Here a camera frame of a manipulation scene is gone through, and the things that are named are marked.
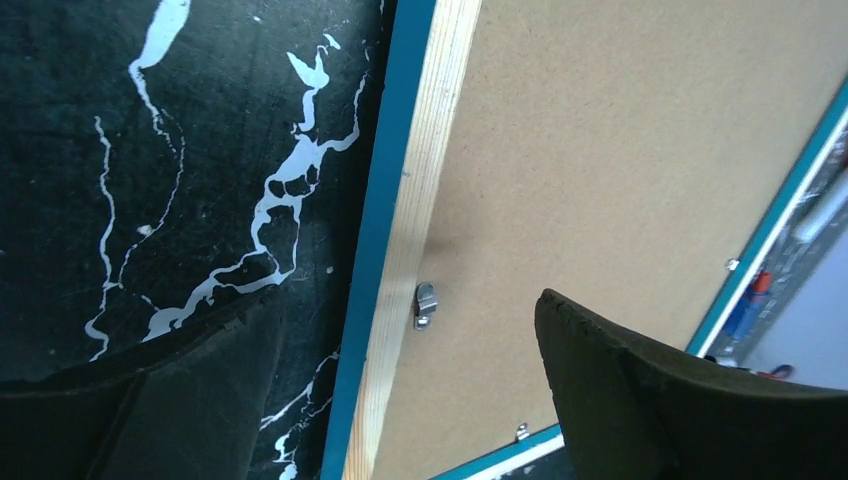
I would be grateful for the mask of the blue red screwdriver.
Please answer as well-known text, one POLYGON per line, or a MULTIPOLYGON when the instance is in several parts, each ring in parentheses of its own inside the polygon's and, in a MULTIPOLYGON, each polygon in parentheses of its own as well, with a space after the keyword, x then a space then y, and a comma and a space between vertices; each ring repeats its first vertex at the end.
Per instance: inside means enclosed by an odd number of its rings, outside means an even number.
POLYGON ((742 340, 753 327, 767 302, 773 274, 760 271, 748 285, 725 321, 722 332, 733 340, 742 340))

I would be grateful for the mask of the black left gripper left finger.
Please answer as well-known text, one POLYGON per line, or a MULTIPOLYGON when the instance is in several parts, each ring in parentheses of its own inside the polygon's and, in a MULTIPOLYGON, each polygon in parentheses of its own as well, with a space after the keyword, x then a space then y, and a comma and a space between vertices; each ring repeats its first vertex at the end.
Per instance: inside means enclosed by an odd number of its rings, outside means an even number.
POLYGON ((243 479, 284 335, 280 293, 1 386, 5 479, 243 479))

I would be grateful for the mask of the blue wooden picture frame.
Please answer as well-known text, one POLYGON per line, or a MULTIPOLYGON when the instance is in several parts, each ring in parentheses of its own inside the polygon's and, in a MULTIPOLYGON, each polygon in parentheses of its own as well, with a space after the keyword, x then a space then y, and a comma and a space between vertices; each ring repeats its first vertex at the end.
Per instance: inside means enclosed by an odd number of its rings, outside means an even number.
MULTIPOLYGON (((428 328, 439 301, 418 277, 477 17, 485 1, 397 5, 334 405, 322 465, 348 479, 354 441, 376 437, 404 335, 428 328)), ((703 355, 847 126, 847 73, 728 276, 681 350, 703 355)), ((428 479, 496 479, 563 444, 556 422, 517 428, 506 445, 428 479)))

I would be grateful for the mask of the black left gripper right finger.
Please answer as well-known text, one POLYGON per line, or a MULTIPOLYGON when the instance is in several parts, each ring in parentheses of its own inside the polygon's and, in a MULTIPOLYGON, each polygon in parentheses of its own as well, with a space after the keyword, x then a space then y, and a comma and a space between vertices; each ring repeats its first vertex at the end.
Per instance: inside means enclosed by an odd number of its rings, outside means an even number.
POLYGON ((718 365, 552 290, 534 325, 580 479, 843 479, 847 395, 718 365))

